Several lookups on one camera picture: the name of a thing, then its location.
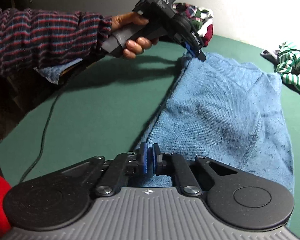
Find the metal bolt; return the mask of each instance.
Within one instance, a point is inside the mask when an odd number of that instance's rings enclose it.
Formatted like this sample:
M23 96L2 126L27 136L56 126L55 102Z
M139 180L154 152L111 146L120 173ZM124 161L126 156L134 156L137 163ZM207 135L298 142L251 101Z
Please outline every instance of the metal bolt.
M200 189L196 186L187 186L183 188L183 191L188 194L197 194L200 191Z
M96 191L99 194L109 194L112 192L112 188L110 188L109 186L99 186L96 188Z

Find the striped sleeve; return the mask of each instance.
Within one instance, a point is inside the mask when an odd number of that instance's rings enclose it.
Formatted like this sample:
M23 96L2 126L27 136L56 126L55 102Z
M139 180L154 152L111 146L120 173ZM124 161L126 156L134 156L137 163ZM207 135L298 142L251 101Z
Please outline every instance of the striped sleeve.
M98 52L111 21L95 13L0 9L0 75L61 65Z

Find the green tabletop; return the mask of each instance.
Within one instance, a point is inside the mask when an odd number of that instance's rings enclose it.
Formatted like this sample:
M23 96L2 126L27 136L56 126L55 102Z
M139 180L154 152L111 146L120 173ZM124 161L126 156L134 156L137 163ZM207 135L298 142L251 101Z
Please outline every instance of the green tabletop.
M214 36L204 50L273 72L273 65L259 55L261 49L251 45ZM130 150L178 75L175 65L183 51L176 44L159 42L136 60L106 57L73 79L56 103L43 156L27 179L95 155L112 159ZM11 185L18 183L39 154L53 99L31 111L0 143L0 166ZM295 159L290 228L300 237L300 96L283 87L281 99Z

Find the gray ribbed panel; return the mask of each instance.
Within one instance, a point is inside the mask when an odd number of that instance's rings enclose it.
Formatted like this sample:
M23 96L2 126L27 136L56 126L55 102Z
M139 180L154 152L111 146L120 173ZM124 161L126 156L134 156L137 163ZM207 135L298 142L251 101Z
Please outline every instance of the gray ribbed panel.
M286 228L251 233L215 219L198 198L182 196L174 187L122 188L99 198L85 217L50 232L13 228L4 240L289 240Z

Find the blue knitted garment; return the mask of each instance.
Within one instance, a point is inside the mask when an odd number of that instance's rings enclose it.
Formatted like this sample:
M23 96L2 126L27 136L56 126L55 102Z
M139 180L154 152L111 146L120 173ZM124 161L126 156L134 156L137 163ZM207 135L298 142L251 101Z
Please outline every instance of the blue knitted garment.
M201 62L188 54L163 110L141 141L162 152L197 155L276 181L294 193L291 141L283 117L277 73L252 63L207 53ZM144 180L143 187L171 186L167 176Z

